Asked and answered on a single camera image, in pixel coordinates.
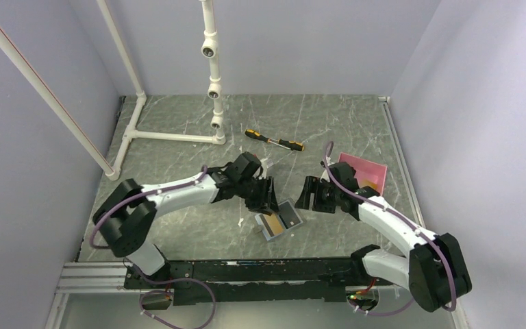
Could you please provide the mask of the grey leather card holder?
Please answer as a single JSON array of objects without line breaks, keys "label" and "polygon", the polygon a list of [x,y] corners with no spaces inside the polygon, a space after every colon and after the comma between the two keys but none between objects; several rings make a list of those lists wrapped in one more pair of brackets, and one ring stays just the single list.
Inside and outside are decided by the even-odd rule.
[{"label": "grey leather card holder", "polygon": [[305,223],[291,199],[281,202],[279,212],[274,215],[256,214],[255,221],[266,241],[272,241],[292,232]]}]

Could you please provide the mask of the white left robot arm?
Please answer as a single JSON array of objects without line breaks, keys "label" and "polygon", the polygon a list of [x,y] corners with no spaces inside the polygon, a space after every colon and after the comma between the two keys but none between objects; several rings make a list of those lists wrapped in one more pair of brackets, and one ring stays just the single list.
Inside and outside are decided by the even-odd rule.
[{"label": "white left robot arm", "polygon": [[266,174],[262,160],[250,152],[218,167],[202,166],[189,178],[163,184],[122,181],[92,217],[89,244],[126,258],[142,272],[153,288],[169,279],[169,262],[147,236],[155,219],[191,206],[241,198],[251,212],[274,215],[279,212],[274,179]]}]

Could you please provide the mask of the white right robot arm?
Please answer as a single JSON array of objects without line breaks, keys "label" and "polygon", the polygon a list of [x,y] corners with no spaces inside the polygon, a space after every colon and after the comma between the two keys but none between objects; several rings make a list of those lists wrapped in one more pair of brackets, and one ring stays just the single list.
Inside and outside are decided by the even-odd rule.
[{"label": "white right robot arm", "polygon": [[320,178],[306,177],[295,206],[326,213],[341,209],[383,234],[401,252],[397,256],[369,245],[352,253],[350,275],[358,284],[381,278],[408,290],[427,312],[449,310],[473,288],[453,235],[436,234],[402,215],[372,186],[360,186],[355,169],[346,162],[325,167]]}]

